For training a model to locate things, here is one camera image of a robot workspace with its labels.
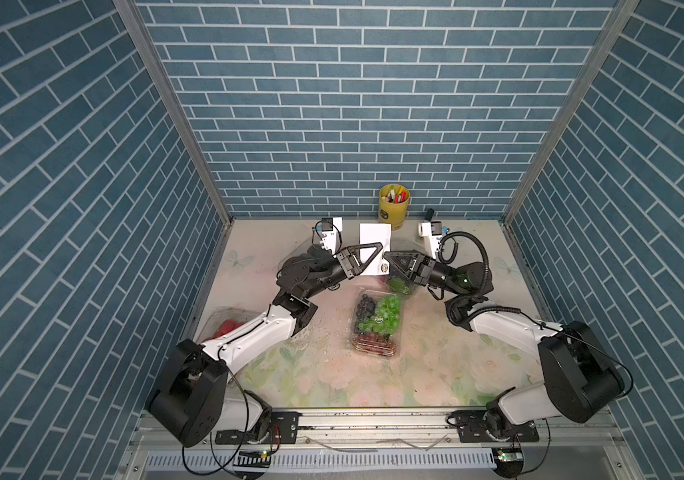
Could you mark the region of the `white sticker sheet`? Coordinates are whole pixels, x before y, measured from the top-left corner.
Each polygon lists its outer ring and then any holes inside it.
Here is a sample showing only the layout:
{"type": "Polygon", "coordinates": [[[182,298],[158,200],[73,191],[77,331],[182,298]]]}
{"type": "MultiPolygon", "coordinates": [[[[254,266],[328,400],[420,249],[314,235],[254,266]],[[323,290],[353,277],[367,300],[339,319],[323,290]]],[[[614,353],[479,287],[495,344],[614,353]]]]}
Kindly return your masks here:
{"type": "Polygon", "coordinates": [[[374,246],[360,249],[360,260],[367,263],[363,276],[385,276],[390,273],[390,263],[384,258],[384,254],[390,250],[391,237],[392,227],[388,223],[362,223],[359,226],[361,244],[382,245],[382,248],[374,246]]]}

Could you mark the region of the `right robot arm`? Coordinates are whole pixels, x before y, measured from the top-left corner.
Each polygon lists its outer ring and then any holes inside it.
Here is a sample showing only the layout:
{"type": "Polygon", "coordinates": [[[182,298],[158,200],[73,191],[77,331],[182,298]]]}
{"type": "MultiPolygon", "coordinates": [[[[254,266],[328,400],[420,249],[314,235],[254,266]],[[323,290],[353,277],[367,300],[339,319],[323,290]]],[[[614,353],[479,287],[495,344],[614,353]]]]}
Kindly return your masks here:
{"type": "Polygon", "coordinates": [[[506,437],[514,427],[558,416],[584,424],[634,390],[630,369],[604,350],[586,323],[547,322],[492,302],[490,257],[475,235],[454,231],[429,253],[394,250],[384,257],[394,273],[436,299],[450,293],[444,305],[453,326],[503,341],[539,361],[542,381],[511,388],[488,403],[485,421],[492,435],[506,437]]]}

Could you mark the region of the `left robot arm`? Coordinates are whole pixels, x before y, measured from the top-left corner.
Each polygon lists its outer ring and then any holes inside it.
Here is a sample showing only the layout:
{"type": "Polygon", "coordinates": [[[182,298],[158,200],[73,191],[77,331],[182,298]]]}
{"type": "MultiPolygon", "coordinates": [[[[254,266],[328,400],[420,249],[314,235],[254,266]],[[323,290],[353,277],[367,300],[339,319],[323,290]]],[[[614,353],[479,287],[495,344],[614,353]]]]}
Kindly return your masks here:
{"type": "Polygon", "coordinates": [[[197,343],[186,339],[169,352],[146,410],[185,448],[214,433],[258,441],[271,429],[272,407],[229,381],[252,360],[306,328],[317,311],[311,297],[361,275],[382,253],[380,242],[318,246],[287,258],[276,275],[278,294],[267,309],[235,330],[197,343]]]}

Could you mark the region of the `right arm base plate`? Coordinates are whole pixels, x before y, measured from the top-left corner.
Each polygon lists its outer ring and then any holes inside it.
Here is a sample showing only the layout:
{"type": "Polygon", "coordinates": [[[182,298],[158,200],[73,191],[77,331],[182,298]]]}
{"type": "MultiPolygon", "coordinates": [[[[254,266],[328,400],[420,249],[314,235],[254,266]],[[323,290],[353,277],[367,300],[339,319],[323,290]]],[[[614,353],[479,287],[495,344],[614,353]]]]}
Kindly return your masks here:
{"type": "Polygon", "coordinates": [[[540,435],[533,421],[514,425],[496,412],[465,409],[451,412],[447,424],[458,432],[461,443],[512,442],[534,443],[540,435]]]}

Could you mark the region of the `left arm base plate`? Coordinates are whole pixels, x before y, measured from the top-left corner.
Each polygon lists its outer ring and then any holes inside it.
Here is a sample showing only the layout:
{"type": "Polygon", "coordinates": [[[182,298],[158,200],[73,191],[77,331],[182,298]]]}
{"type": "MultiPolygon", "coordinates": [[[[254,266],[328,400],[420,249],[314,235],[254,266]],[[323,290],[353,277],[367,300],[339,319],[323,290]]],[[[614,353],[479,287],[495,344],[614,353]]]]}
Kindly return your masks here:
{"type": "Polygon", "coordinates": [[[263,413],[247,432],[221,430],[214,435],[216,445],[295,444],[301,414],[297,411],[273,411],[270,418],[263,413]]]}

